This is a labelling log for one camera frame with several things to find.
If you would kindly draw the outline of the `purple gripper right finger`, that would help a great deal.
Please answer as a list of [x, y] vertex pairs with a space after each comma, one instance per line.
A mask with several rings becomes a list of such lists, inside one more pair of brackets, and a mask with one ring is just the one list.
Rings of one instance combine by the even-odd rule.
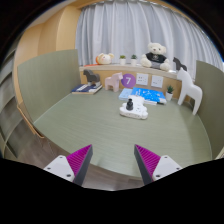
[[168, 155], [159, 156], [137, 144], [134, 145], [134, 155], [145, 185], [182, 169]]

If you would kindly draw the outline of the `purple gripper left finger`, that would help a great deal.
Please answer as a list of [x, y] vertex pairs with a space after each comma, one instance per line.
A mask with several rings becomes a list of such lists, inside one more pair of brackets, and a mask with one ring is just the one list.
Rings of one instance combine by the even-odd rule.
[[92, 155], [92, 145], [88, 145], [68, 156], [59, 155], [44, 170], [81, 186], [84, 182]]

